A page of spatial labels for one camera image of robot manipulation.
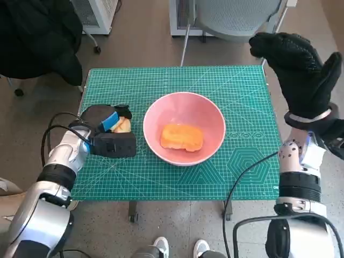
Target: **floor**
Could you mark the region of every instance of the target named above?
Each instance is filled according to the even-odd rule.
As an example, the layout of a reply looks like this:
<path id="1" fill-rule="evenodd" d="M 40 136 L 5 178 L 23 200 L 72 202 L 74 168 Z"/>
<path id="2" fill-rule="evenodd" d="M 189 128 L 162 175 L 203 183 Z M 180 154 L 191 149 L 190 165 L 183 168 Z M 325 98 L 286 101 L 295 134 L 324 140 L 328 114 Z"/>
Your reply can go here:
<path id="1" fill-rule="evenodd" d="M 310 39 L 323 60 L 339 48 L 320 0 L 299 1 L 295 9 L 288 11 L 281 30 Z M 183 45 L 182 38 L 173 39 L 169 35 L 168 0 L 123 0 L 111 35 L 96 38 L 102 47 L 101 55 L 93 54 L 86 37 L 78 54 L 85 76 L 93 67 L 177 66 Z M 185 65 L 192 66 L 256 62 L 247 45 L 219 39 L 210 39 L 206 44 L 191 39 L 185 58 Z M 289 132 L 283 120 L 286 104 L 270 68 L 267 68 L 267 78 L 281 137 L 285 139 Z M 344 98 L 344 88 L 340 87 L 343 82 L 341 78 L 332 95 L 338 104 Z M 25 91 L 24 97 L 15 97 L 5 79 L 0 80 L 0 176 L 25 190 L 40 173 L 40 141 L 50 117 L 59 111 L 76 112 L 80 93 L 54 75 L 15 83 Z M 68 120 L 60 118 L 59 122 Z M 61 134 L 59 130 L 53 133 L 53 144 L 61 139 Z M 342 237 L 343 165 L 343 161 L 326 153 L 321 166 L 323 202 Z M 227 223 L 228 234 L 231 235 L 239 220 L 274 214 L 273 206 L 274 201 L 234 202 L 233 220 Z M 170 257 L 192 257 L 194 243 L 199 238 L 206 239 L 212 249 L 224 252 L 221 207 L 220 202 L 141 202 L 140 223 L 132 225 L 128 222 L 127 203 L 83 202 L 74 212 L 76 223 L 67 247 L 79 248 L 93 258 L 130 257 L 136 248 L 164 235 L 170 243 Z M 265 223 L 247 225 L 240 230 L 240 257 L 266 257 L 266 230 Z M 65 256 L 79 257 L 72 253 Z"/>

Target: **cutting mat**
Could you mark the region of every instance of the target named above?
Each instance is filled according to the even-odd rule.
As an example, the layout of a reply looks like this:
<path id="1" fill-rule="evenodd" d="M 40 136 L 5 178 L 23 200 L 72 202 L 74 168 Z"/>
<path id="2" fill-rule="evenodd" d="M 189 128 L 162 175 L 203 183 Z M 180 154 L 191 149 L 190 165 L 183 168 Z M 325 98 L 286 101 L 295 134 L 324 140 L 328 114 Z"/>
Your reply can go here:
<path id="1" fill-rule="evenodd" d="M 223 145 L 209 160 L 176 167 L 147 146 L 142 122 L 149 106 L 171 92 L 191 91 L 212 100 L 226 119 Z M 93 104 L 129 104 L 137 155 L 89 156 L 79 172 L 75 200 L 224 200 L 240 173 L 275 152 L 280 136 L 261 66 L 92 69 L 80 112 Z M 248 172 L 233 199 L 275 199 L 276 157 Z"/>

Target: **pink bowl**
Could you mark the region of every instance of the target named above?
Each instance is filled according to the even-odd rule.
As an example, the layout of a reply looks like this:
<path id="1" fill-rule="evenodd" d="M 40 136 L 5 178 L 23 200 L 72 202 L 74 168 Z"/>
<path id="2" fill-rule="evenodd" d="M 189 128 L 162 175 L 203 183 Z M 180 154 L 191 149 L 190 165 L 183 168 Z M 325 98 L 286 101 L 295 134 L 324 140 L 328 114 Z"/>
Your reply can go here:
<path id="1" fill-rule="evenodd" d="M 165 149 L 160 137 L 166 124 L 197 126 L 203 132 L 203 147 L 197 152 Z M 191 166 L 210 158 L 221 146 L 226 133 L 224 116 L 209 99 L 191 92 L 176 92 L 156 100 L 144 118 L 144 136 L 152 151 L 166 162 Z"/>

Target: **person's foot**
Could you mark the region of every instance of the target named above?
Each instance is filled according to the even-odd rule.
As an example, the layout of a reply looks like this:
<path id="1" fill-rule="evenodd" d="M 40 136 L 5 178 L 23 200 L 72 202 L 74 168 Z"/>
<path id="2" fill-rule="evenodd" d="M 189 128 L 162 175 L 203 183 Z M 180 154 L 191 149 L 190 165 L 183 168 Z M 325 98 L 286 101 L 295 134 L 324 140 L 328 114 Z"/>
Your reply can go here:
<path id="1" fill-rule="evenodd" d="M 203 239 L 199 239 L 193 248 L 193 258 L 199 258 L 204 252 L 209 250 L 210 247 L 208 243 Z"/>
<path id="2" fill-rule="evenodd" d="M 160 250 L 160 252 L 163 253 L 164 258 L 168 258 L 169 248 L 168 248 L 168 242 L 166 238 L 164 238 L 163 236 L 157 238 L 154 241 L 153 246 L 156 246 Z"/>

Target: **sponge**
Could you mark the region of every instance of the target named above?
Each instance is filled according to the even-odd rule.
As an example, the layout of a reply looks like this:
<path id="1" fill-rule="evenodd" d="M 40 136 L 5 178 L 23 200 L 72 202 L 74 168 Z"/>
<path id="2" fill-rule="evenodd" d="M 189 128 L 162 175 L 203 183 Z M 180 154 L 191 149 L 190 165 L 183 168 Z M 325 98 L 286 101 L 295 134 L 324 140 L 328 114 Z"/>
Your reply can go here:
<path id="1" fill-rule="evenodd" d="M 168 124 L 162 130 L 160 144 L 163 148 L 195 152 L 203 146 L 203 132 L 190 125 Z"/>

